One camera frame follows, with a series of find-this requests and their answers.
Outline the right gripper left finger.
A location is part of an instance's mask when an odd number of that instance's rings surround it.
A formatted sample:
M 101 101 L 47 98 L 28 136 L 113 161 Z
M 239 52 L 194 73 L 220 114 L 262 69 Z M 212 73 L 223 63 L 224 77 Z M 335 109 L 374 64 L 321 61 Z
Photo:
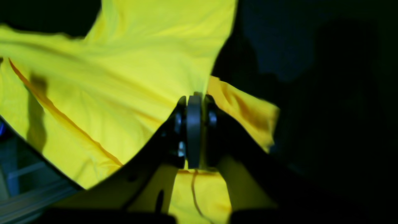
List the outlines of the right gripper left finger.
M 89 190 L 48 208 L 38 224 L 175 224 L 168 214 L 174 181 L 185 164 L 183 96 L 170 117 L 121 169 Z

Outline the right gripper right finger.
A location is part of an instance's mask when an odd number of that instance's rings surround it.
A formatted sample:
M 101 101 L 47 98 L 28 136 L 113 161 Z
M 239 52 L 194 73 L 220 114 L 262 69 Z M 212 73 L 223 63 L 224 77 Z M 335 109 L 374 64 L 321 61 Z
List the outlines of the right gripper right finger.
M 229 224 L 310 224 L 304 182 L 265 153 L 213 97 L 203 102 L 203 164 L 226 182 Z

